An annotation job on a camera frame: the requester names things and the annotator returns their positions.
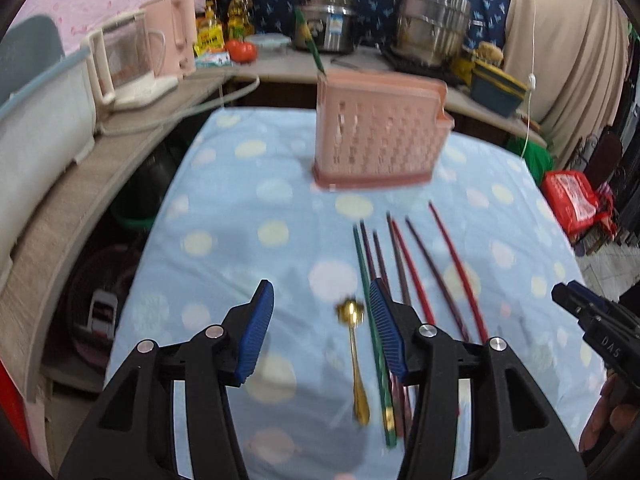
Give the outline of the purple brown chopstick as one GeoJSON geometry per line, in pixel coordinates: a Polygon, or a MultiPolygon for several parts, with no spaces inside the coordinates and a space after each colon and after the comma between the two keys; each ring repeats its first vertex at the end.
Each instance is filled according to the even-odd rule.
{"type": "Polygon", "coordinates": [[[409,231],[411,232],[414,240],[416,241],[416,244],[418,244],[419,248],[420,248],[420,252],[423,256],[423,258],[425,259],[428,267],[430,268],[434,279],[437,283],[437,286],[440,290],[440,292],[442,293],[442,296],[444,297],[447,307],[449,309],[449,312],[451,314],[451,316],[454,318],[454,322],[456,322],[457,328],[460,332],[460,336],[462,338],[462,340],[464,342],[471,342],[471,335],[470,332],[468,330],[468,326],[466,326],[464,319],[462,318],[462,315],[460,313],[459,308],[457,307],[456,303],[454,302],[454,298],[452,298],[450,291],[444,281],[444,278],[442,277],[442,274],[440,274],[439,270],[437,269],[436,264],[434,263],[434,260],[430,254],[430,252],[428,251],[428,249],[426,248],[426,245],[424,243],[424,241],[422,240],[422,237],[420,237],[420,234],[418,233],[418,231],[416,230],[416,228],[414,227],[413,223],[411,222],[411,220],[406,217],[405,218],[405,222],[406,225],[408,226],[409,231]]]}

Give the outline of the red chopstick dark band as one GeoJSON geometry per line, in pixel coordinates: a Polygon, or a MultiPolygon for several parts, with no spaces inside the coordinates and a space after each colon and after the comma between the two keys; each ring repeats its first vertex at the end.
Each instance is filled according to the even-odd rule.
{"type": "Polygon", "coordinates": [[[460,280],[460,283],[463,286],[463,290],[465,293],[465,297],[468,300],[470,309],[472,311],[472,315],[474,318],[474,322],[476,325],[476,329],[478,334],[480,335],[480,341],[486,342],[489,339],[488,328],[485,323],[484,315],[482,310],[480,310],[480,305],[477,302],[477,298],[474,294],[474,290],[472,289],[471,281],[469,280],[468,274],[465,271],[464,264],[460,259],[457,249],[454,247],[454,242],[452,241],[444,222],[442,222],[442,218],[440,218],[440,214],[437,211],[433,202],[429,202],[428,206],[430,207],[430,211],[435,219],[435,222],[439,228],[440,234],[442,234],[442,238],[444,239],[452,262],[454,263],[454,267],[457,270],[457,274],[460,280]]]}

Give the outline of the green chopstick gold band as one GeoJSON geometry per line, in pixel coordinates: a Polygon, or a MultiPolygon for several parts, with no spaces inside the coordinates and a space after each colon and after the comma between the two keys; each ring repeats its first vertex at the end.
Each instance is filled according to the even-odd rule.
{"type": "Polygon", "coordinates": [[[296,18],[297,28],[298,28],[300,34],[303,37],[305,46],[308,48],[309,52],[311,53],[312,57],[314,58],[314,65],[317,67],[318,72],[323,77],[325,77],[326,76],[326,70],[324,69],[323,63],[321,61],[320,53],[318,51],[318,48],[317,48],[316,44],[314,43],[314,38],[312,38],[312,36],[311,36],[311,32],[310,32],[310,29],[308,27],[308,23],[306,21],[306,18],[304,17],[303,12],[301,10],[299,10],[299,8],[295,8],[294,13],[295,13],[295,18],[296,18]]]}

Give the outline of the gold flower spoon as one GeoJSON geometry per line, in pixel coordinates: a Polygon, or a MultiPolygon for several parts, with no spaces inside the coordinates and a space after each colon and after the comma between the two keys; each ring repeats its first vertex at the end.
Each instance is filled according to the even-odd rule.
{"type": "Polygon", "coordinates": [[[356,337],[356,328],[363,319],[363,306],[355,298],[346,298],[335,307],[335,312],[338,322],[348,329],[350,359],[352,360],[354,416],[360,426],[368,426],[371,415],[366,388],[364,388],[360,372],[356,337]]]}

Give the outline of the brown chopstick gold band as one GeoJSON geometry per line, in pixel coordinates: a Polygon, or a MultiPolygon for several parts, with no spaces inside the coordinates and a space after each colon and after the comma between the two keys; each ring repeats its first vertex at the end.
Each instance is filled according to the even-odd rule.
{"type": "Polygon", "coordinates": [[[401,250],[400,250],[398,239],[394,229],[394,220],[389,212],[386,214],[386,222],[387,222],[388,230],[390,231],[390,241],[392,242],[392,246],[393,246],[396,270],[398,275],[398,283],[399,283],[399,289],[401,294],[401,301],[403,304],[408,304],[408,306],[410,306],[411,297],[410,297],[409,287],[407,283],[404,263],[402,262],[401,250]]]}

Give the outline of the dark maroon chopstick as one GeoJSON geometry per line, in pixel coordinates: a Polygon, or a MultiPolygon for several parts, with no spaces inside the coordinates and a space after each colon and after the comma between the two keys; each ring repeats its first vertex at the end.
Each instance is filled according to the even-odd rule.
{"type": "Polygon", "coordinates": [[[373,255],[371,252],[371,245],[368,237],[366,224],[362,220],[360,220],[359,222],[359,229],[360,229],[360,235],[361,235],[362,244],[363,244],[364,258],[366,258],[366,263],[367,263],[367,268],[369,273],[369,280],[373,281],[375,278],[378,277],[378,274],[376,274],[376,267],[375,267],[373,255]]]}
{"type": "MultiPolygon", "coordinates": [[[[386,264],[377,230],[372,231],[372,237],[376,260],[378,260],[378,267],[380,268],[381,278],[387,290],[390,290],[390,281],[388,280],[386,264]]],[[[392,391],[396,408],[397,429],[399,430],[399,435],[404,439],[404,441],[407,441],[412,423],[410,396],[407,388],[401,385],[400,381],[395,375],[393,375],[390,380],[392,381],[392,391]]]]}

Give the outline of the red plastic bag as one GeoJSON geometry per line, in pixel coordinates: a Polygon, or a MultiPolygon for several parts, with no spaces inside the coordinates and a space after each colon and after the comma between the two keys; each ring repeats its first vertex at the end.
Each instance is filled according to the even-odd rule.
{"type": "Polygon", "coordinates": [[[542,179],[541,192],[570,240],[612,218],[612,197],[595,190],[581,171],[548,171],[542,179]]]}

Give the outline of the blue spotted tablecloth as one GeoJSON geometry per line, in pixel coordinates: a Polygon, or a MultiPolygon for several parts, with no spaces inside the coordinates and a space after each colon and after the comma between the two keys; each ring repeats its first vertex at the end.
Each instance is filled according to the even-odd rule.
{"type": "Polygon", "coordinates": [[[367,326],[356,330],[370,408],[354,416],[348,330],[335,314],[362,286],[352,226],[378,237],[398,282],[389,212],[401,229],[437,325],[457,325],[408,217],[466,320],[472,312],[428,206],[454,242],[488,332],[505,339],[578,438],[604,381],[601,360],[551,298],[580,279],[570,244],[525,162],[452,134],[424,185],[336,192],[314,183],[310,110],[218,110],[195,137],[160,206],[115,336],[108,366],[142,339],[190,339],[273,284],[273,315],[254,374],[229,403],[254,479],[391,479],[404,451],[386,448],[367,326]]]}

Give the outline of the green plastic bag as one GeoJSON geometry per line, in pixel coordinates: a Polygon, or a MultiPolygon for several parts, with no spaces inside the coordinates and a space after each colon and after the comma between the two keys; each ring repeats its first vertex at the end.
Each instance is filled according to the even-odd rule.
{"type": "Polygon", "coordinates": [[[506,149],[524,160],[536,185],[541,185],[547,172],[554,169],[554,159],[542,146],[517,136],[506,141],[506,149]]]}

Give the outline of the pink perforated utensil holder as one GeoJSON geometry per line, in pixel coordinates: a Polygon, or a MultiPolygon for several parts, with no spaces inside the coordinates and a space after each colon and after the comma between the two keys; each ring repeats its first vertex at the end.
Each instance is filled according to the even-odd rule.
{"type": "Polygon", "coordinates": [[[320,188],[391,188],[431,180],[454,118],[447,85],[396,72],[318,77],[312,174],[320,188]]]}

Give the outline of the beige curtain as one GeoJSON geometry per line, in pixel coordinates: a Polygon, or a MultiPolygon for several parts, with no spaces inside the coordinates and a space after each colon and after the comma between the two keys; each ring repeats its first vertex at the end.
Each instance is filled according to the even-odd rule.
{"type": "Polygon", "coordinates": [[[558,166],[614,122],[628,46],[617,0],[511,0],[503,68],[520,81],[536,79],[528,114],[558,166]]]}

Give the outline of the blue white snack packet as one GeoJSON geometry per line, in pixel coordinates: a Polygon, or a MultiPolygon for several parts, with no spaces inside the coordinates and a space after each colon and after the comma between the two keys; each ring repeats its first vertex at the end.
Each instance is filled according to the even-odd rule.
{"type": "Polygon", "coordinates": [[[195,58],[197,68],[224,67],[232,64],[230,54],[227,51],[204,52],[195,58]]]}

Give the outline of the red tomato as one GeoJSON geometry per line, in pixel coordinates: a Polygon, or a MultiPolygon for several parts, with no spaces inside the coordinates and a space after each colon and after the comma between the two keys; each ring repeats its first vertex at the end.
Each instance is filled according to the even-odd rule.
{"type": "Polygon", "coordinates": [[[231,39],[224,47],[233,63],[250,64],[257,60],[257,48],[250,42],[231,39]]]}

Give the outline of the clear food container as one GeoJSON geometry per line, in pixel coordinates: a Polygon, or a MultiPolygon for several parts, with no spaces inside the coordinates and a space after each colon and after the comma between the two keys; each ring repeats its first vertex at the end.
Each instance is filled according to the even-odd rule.
{"type": "Polygon", "coordinates": [[[290,37],[277,34],[276,32],[248,36],[245,38],[245,41],[257,49],[259,56],[283,54],[292,44],[290,37]]]}

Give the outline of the yellow oil bottle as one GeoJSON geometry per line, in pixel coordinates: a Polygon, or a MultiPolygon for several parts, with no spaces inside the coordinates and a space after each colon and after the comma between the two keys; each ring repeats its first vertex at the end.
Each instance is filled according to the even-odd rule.
{"type": "Polygon", "coordinates": [[[243,40],[255,33],[253,1],[231,0],[228,6],[228,38],[243,40]]]}

